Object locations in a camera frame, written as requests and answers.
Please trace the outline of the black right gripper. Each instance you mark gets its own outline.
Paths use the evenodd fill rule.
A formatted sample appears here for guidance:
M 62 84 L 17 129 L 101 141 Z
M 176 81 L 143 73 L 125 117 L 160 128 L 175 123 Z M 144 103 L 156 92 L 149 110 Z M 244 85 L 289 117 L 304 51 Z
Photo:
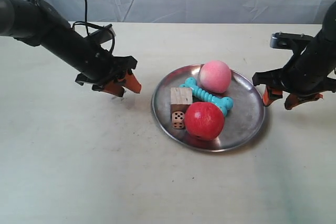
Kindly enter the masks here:
M 286 110 L 292 110 L 301 104 L 323 99 L 321 92 L 331 91 L 335 93 L 335 79 L 303 73 L 297 69 L 287 71 L 284 68 L 280 68 L 256 72 L 252 77 L 252 81 L 254 86 L 266 85 L 262 95 L 264 106 L 270 106 L 276 100 L 282 99 L 283 91 L 291 93 L 285 100 Z

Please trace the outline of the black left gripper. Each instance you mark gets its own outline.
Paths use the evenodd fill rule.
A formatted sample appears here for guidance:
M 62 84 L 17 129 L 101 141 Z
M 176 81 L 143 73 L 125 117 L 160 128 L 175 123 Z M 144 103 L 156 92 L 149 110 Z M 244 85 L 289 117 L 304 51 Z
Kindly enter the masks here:
M 91 84 L 93 91 L 103 91 L 120 98 L 123 97 L 125 88 L 139 94 L 142 86 L 133 74 L 137 63 L 133 56 L 112 57 L 112 66 L 100 78 L 93 80 L 80 73 L 75 82 L 81 86 Z

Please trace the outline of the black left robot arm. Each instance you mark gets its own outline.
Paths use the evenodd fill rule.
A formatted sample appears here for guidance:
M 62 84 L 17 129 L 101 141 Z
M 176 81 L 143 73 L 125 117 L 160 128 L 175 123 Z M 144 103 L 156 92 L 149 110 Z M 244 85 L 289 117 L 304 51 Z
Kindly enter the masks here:
M 44 0 L 1 0 L 1 36 L 13 37 L 29 46 L 42 46 L 79 71 L 75 82 L 91 84 L 93 91 L 122 97 L 126 89 L 140 93 L 133 74 L 137 60 L 114 56 L 102 47 L 115 41 L 111 24 L 80 22 L 95 31 L 83 37 Z

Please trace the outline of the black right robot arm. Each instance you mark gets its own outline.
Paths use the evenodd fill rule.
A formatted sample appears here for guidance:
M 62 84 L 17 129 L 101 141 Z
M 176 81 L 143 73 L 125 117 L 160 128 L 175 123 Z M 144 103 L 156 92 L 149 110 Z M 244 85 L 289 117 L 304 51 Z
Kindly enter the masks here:
M 323 92 L 335 92 L 335 4 L 332 4 L 323 19 L 321 30 L 314 36 L 305 34 L 274 33 L 270 47 L 291 50 L 293 55 L 279 69 L 256 72 L 253 85 L 265 85 L 262 96 L 264 106 L 282 99 L 288 93 L 286 110 L 303 103 L 317 101 Z

